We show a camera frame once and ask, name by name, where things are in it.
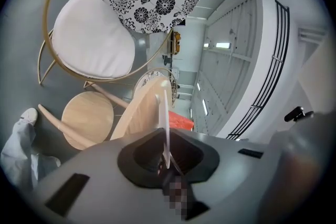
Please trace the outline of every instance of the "floor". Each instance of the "floor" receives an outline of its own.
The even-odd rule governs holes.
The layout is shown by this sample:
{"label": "floor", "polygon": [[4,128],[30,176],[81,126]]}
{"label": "floor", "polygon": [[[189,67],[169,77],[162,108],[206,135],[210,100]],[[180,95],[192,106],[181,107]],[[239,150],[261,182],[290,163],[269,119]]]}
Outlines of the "floor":
{"label": "floor", "polygon": [[[67,1],[51,1],[48,17],[49,29],[52,29],[59,11]],[[44,0],[8,0],[0,16],[0,77],[2,81],[0,93],[3,96],[0,109],[0,148],[10,136],[13,124],[27,108],[36,108],[38,104],[42,104],[60,119],[65,105],[75,95],[83,92],[84,81],[71,77],[58,66],[52,69],[42,87],[38,84],[37,57],[43,41],[41,32],[43,5]],[[134,36],[138,41],[133,70],[143,65],[151,53],[148,38]],[[159,62],[160,58],[162,58],[161,53],[154,62]],[[51,61],[50,54],[45,50],[41,61],[42,73]],[[144,69],[133,75],[132,79],[125,79],[121,82],[134,84],[145,71]],[[130,86],[104,84],[102,87],[120,98],[130,98],[132,94]],[[122,114],[122,112],[119,106],[114,111],[115,114]],[[62,133],[42,116],[36,123],[36,133],[37,137],[33,146],[45,155],[55,156],[65,162],[78,153],[78,150],[66,142]]]}

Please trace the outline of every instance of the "orange fabric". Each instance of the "orange fabric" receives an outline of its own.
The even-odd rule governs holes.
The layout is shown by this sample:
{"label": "orange fabric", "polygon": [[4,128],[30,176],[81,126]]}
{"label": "orange fabric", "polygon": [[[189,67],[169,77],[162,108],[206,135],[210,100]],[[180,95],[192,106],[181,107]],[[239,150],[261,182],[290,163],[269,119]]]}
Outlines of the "orange fabric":
{"label": "orange fabric", "polygon": [[169,111],[169,127],[190,131],[191,128],[194,127],[194,122],[181,115]]}

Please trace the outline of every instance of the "fluorescent light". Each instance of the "fluorescent light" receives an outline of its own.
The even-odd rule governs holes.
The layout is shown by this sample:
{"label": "fluorescent light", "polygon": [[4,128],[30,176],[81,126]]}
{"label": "fluorescent light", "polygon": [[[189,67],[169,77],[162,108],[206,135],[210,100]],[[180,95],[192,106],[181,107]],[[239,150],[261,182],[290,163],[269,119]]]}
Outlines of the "fluorescent light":
{"label": "fluorescent light", "polygon": [[224,48],[229,49],[231,47],[231,43],[217,43],[216,48]]}
{"label": "fluorescent light", "polygon": [[204,113],[206,116],[208,116],[209,112],[208,112],[208,109],[206,108],[204,99],[202,100],[202,103],[203,103]]}

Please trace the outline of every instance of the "shoe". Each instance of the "shoe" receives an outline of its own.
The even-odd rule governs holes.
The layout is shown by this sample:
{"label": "shoe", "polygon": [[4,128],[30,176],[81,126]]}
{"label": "shoe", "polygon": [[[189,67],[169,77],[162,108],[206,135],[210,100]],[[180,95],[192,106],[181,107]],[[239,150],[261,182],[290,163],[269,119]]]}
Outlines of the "shoe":
{"label": "shoe", "polygon": [[37,120],[37,110],[36,109],[27,109],[25,112],[23,112],[23,114],[20,117],[21,121],[26,121],[30,124],[32,124],[33,126],[35,125],[35,122]]}

